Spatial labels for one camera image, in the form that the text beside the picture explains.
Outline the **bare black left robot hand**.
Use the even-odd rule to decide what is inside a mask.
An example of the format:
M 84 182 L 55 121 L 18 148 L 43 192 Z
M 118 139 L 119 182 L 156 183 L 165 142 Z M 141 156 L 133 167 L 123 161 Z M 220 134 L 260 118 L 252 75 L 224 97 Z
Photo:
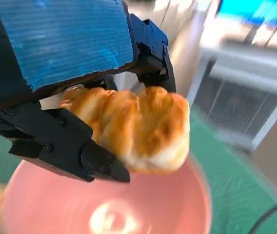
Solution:
M 40 100 L 109 74 L 176 91 L 167 36 L 122 0 L 0 0 L 0 136 L 10 153 L 60 175 L 130 182 L 92 129 Z

